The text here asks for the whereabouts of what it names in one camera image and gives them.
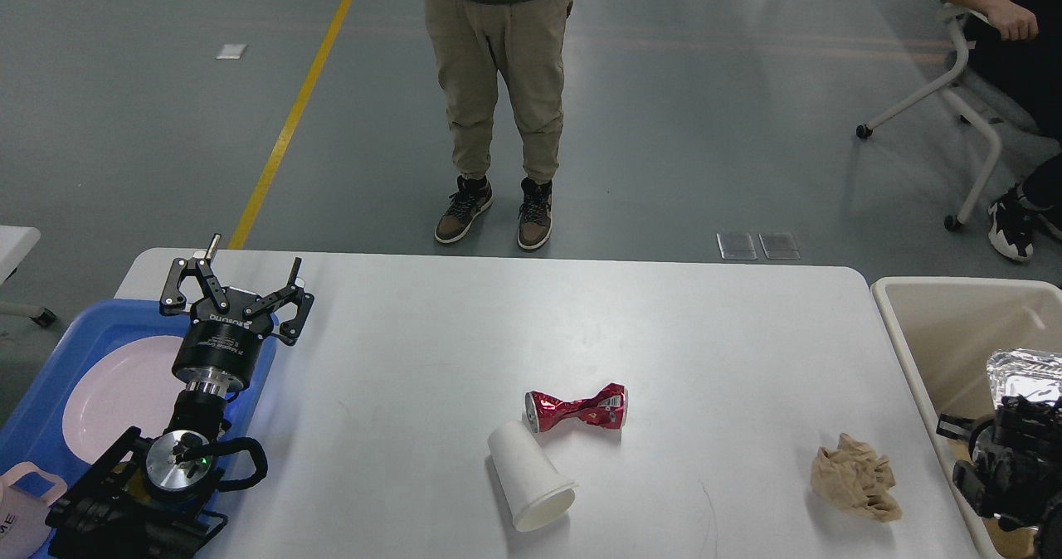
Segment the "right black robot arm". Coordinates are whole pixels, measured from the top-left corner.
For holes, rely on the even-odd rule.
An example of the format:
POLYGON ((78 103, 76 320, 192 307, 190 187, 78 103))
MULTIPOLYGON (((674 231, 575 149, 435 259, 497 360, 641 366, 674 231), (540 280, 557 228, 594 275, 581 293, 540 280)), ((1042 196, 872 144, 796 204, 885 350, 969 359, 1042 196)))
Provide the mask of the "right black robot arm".
POLYGON ((993 416, 942 413, 936 433, 967 443, 971 459, 957 461, 950 475, 967 506, 979 516, 997 518, 1005 532, 1035 529, 1035 558, 1059 558, 1060 401, 1004 396, 993 416))

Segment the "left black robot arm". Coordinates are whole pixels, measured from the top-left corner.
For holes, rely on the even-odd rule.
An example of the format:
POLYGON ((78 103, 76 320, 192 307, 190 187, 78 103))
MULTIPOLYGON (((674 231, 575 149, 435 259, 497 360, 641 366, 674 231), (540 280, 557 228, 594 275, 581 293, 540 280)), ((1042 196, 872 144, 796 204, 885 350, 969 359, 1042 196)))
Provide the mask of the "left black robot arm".
POLYGON ((225 286, 212 268, 219 241, 200 258, 172 260, 164 281, 159 312, 189 317, 169 423, 156 437, 130 426, 53 503, 51 557, 192 558, 228 523, 210 499, 266 479, 266 450, 246 435, 228 437, 225 411, 253 382, 266 340, 296 343, 314 295, 299 282, 299 258, 269 294, 225 286))

